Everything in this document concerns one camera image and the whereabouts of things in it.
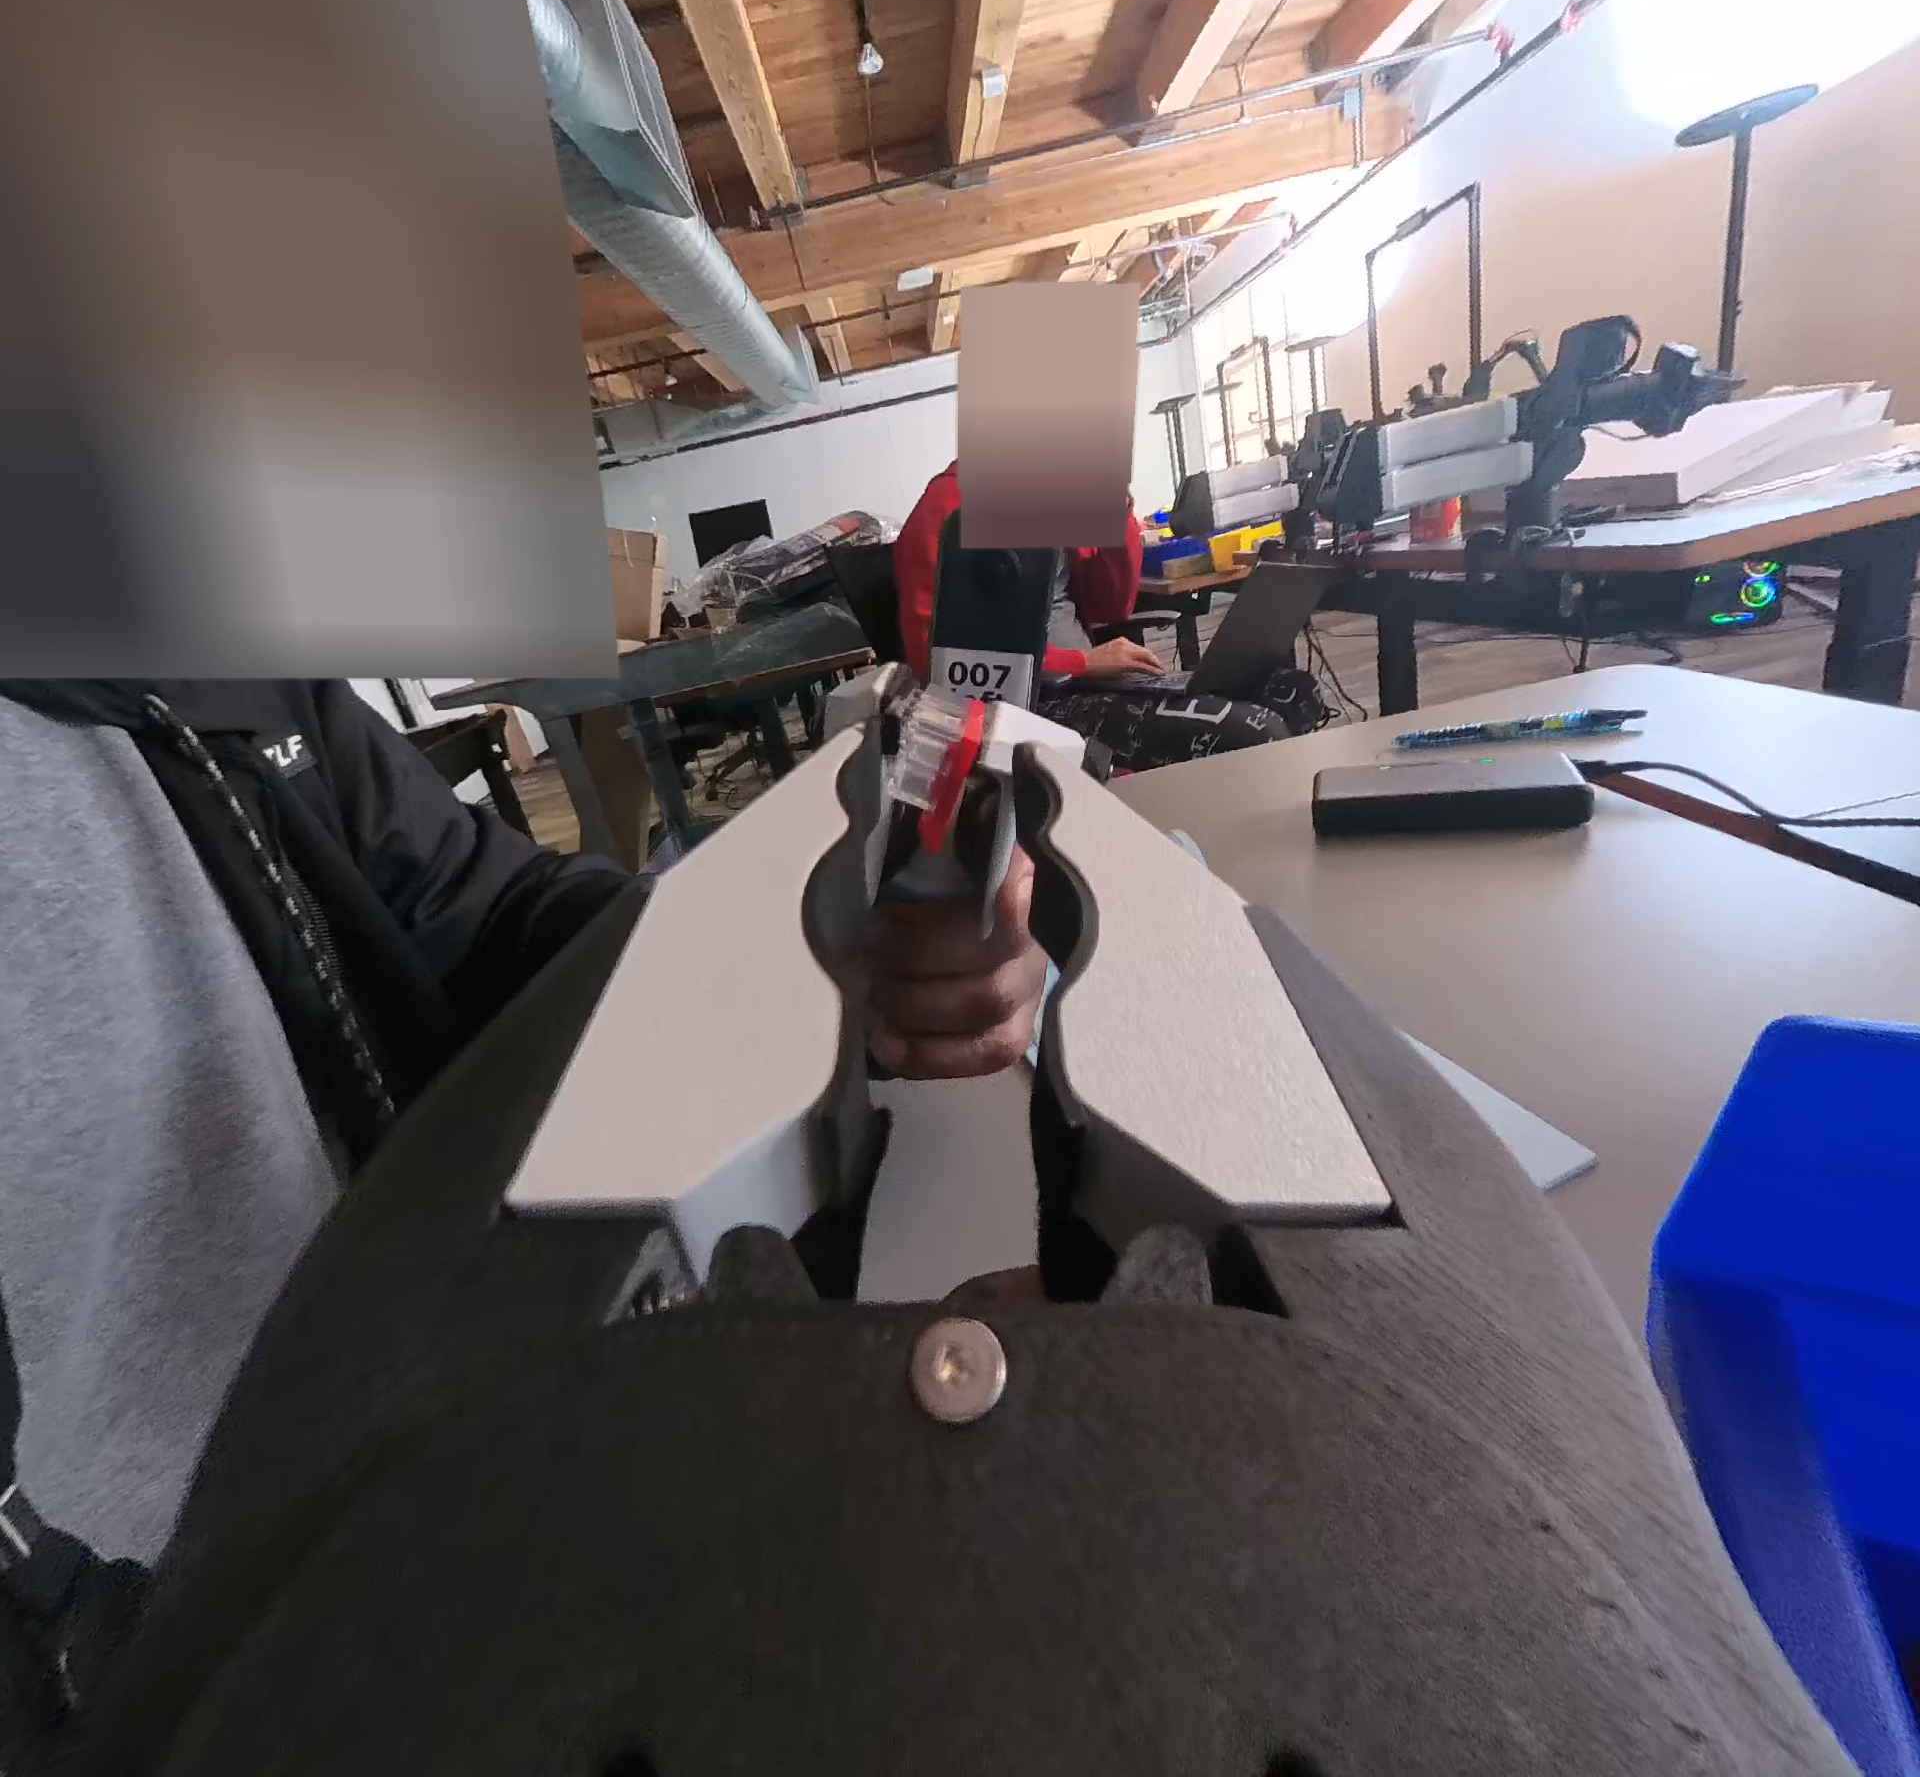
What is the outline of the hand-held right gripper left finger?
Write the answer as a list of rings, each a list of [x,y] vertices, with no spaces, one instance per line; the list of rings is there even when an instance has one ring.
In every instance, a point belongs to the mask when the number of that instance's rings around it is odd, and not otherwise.
[[[875,1162],[853,977],[884,855],[875,725],[659,877],[528,1142],[514,1214],[631,1214],[708,1260],[796,1236]]]

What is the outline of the red and clear brick assembly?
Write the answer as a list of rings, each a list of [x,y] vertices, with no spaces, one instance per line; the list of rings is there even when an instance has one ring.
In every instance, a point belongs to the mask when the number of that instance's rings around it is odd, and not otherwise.
[[[882,787],[906,821],[906,835],[926,853],[948,848],[957,809],[987,741],[991,705],[972,695],[918,690],[888,712],[893,751],[882,761]]]

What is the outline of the white grey robot base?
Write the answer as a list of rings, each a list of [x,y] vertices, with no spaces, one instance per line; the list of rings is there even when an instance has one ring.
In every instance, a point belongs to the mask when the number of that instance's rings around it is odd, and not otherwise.
[[[1229,530],[1281,517],[1300,503],[1285,456],[1265,456],[1226,469],[1193,469],[1166,512],[1176,536],[1211,537]]]
[[[1487,397],[1381,424],[1380,512],[1523,485],[1533,445],[1520,417],[1520,397]]]

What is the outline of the person's left forearm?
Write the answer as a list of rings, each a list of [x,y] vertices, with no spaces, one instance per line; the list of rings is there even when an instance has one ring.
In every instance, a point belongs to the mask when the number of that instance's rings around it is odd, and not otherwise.
[[[408,861],[417,877],[403,919],[473,1036],[615,901],[648,899],[659,877],[593,853],[554,853],[469,805],[454,810]]]

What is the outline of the grey desk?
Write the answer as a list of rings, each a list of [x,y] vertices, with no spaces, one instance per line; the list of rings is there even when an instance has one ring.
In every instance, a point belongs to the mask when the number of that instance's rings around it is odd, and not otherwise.
[[[1619,755],[1699,768],[1778,813],[1915,815],[1917,716],[1623,664],[1118,779],[1380,1015],[1596,1153],[1551,1203],[1634,1336],[1651,1241],[1761,1029],[1915,1022],[1915,904],[1602,793],[1584,829],[1320,842],[1309,784],[1399,729],[1643,708]]]

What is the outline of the person's left hand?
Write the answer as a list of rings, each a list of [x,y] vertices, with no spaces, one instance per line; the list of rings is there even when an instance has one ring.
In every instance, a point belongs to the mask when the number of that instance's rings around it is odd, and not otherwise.
[[[861,950],[872,1066],[908,1081],[965,1081],[1017,1064],[1034,1041],[1049,959],[1032,931],[1034,863],[1011,853],[993,921],[974,894],[886,899]]]

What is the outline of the black office chair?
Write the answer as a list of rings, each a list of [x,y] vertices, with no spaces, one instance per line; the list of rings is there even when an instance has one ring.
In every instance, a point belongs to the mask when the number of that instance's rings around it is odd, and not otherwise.
[[[878,662],[906,660],[890,541],[844,539],[826,550],[828,573]]]

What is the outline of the black patterned bag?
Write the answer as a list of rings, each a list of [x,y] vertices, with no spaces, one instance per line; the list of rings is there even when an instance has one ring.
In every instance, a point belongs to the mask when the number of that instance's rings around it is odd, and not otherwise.
[[[1311,735],[1332,713],[1314,679],[1292,667],[1276,671],[1251,700],[1171,679],[1049,679],[1038,712],[1087,737],[1116,775]]]

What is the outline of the grey laptop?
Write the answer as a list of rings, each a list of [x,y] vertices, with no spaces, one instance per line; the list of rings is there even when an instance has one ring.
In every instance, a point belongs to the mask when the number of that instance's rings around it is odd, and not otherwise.
[[[1337,578],[1331,565],[1255,562],[1197,664],[1159,685],[1169,693],[1258,700],[1277,674],[1294,669],[1296,641]]]

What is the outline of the cardboard box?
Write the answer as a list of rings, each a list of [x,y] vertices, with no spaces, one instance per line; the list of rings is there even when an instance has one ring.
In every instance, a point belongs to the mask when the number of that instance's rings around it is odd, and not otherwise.
[[[621,645],[659,636],[667,554],[655,530],[608,527],[611,619]]]

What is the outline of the blue patterned pen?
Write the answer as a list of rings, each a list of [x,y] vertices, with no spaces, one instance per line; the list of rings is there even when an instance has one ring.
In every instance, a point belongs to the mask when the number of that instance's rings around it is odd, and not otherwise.
[[[1646,713],[1643,708],[1571,708],[1508,718],[1481,718],[1464,725],[1405,731],[1389,741],[1389,746],[1397,753],[1429,753],[1512,741],[1614,737],[1638,729]]]

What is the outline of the person's clothed torso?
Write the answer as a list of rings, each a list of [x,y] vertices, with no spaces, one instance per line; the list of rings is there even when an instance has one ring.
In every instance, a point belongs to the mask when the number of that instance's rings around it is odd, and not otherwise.
[[[3,1773],[66,1760],[494,827],[348,684],[3,685]]]

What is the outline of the blue plastic storage bin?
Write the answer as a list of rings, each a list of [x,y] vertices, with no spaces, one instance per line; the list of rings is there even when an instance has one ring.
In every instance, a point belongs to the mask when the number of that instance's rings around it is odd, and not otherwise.
[[[1657,1228],[1648,1349],[1740,1579],[1862,1773],[1917,1771],[1917,1032],[1780,1020]]]

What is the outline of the computer with coloured lights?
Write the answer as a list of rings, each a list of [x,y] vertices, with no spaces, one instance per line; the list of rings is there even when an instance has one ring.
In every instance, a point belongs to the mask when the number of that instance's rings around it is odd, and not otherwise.
[[[1786,566],[1766,559],[1711,562],[1692,571],[1685,626],[1691,634],[1730,634],[1766,626],[1785,608]]]

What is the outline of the silver ventilation duct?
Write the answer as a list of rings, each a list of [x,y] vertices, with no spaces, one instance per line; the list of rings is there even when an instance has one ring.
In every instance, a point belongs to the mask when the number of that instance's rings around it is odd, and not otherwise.
[[[523,0],[566,222],[770,409],[812,401],[804,341],[756,300],[708,225],[659,69],[622,0]]]

